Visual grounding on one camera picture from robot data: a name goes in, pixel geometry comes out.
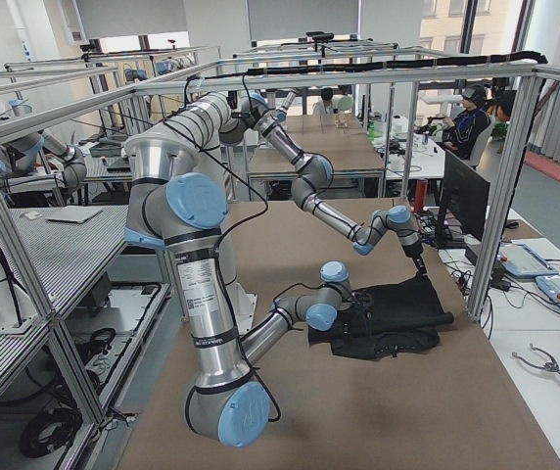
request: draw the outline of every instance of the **brown tabletop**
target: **brown tabletop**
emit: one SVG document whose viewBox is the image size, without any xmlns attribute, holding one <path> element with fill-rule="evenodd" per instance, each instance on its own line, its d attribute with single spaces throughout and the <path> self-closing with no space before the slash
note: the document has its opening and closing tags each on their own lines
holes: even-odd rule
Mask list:
<svg viewBox="0 0 560 470">
<path fill-rule="evenodd" d="M 391 200 L 337 200 L 354 220 Z M 231 208 L 233 220 L 260 203 Z M 320 266 L 343 261 L 354 288 L 400 282 L 414 273 L 388 233 L 369 257 L 292 202 L 233 232 L 239 280 L 258 293 L 257 320 L 272 297 L 298 281 L 318 283 Z M 282 408 L 262 437 L 230 448 L 190 432 L 180 418 L 185 384 L 197 369 L 183 327 L 143 412 L 120 470 L 174 469 L 474 469 L 550 470 L 560 461 L 464 303 L 436 251 L 425 252 L 443 307 L 455 314 L 441 344 L 426 353 L 364 361 L 309 347 L 306 331 L 287 333 L 258 363 Z"/>
<path fill-rule="evenodd" d="M 382 176 L 382 159 L 360 127 L 348 115 L 347 128 L 337 128 L 334 116 L 289 116 L 287 132 L 306 151 L 325 155 L 341 176 Z M 294 167 L 275 149 L 256 148 L 250 161 L 251 179 L 274 179 L 292 175 Z"/>
</svg>

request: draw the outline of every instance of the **computer monitor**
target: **computer monitor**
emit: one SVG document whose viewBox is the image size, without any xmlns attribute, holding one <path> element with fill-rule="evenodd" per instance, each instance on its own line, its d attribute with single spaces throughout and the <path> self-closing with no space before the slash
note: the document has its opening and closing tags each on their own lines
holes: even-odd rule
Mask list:
<svg viewBox="0 0 560 470">
<path fill-rule="evenodd" d="M 476 170 L 450 151 L 445 151 L 441 203 L 435 227 L 435 238 L 438 243 L 444 241 L 443 229 L 448 212 L 458 221 L 462 233 L 468 233 L 482 240 L 489 203 L 489 188 L 489 182 Z"/>
</svg>

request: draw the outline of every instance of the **red rug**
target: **red rug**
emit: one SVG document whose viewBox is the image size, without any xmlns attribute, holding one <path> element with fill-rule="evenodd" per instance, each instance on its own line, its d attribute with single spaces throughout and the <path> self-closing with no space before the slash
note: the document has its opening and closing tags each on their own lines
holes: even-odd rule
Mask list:
<svg viewBox="0 0 560 470">
<path fill-rule="evenodd" d="M 528 151 L 524 162 L 526 165 L 560 182 L 560 164 L 554 160 Z"/>
</svg>

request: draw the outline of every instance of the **chair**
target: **chair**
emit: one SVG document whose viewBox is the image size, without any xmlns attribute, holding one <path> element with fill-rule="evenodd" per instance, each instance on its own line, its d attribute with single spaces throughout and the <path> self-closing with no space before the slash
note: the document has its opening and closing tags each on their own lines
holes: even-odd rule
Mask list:
<svg viewBox="0 0 560 470">
<path fill-rule="evenodd" d="M 476 169 L 476 166 L 480 164 L 480 158 L 483 156 L 483 152 L 487 147 L 487 142 L 489 142 L 489 138 L 491 136 L 491 133 L 493 132 L 493 127 L 495 126 L 495 118 L 493 116 L 489 116 L 489 118 L 491 124 L 480 133 L 480 135 L 476 139 L 476 143 L 474 144 L 471 153 L 469 154 L 469 160 L 464 161 L 473 169 Z"/>
</svg>

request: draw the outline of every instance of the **folded black garment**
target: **folded black garment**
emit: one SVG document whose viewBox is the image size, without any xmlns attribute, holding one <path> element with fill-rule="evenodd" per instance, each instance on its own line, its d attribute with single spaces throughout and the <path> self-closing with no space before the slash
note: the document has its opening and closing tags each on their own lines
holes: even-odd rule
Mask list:
<svg viewBox="0 0 560 470">
<path fill-rule="evenodd" d="M 418 352 L 439 343 L 437 325 L 452 323 L 430 280 L 358 289 L 357 302 L 339 312 L 328 331 L 308 328 L 310 343 L 329 342 L 332 353 L 364 359 Z"/>
</svg>

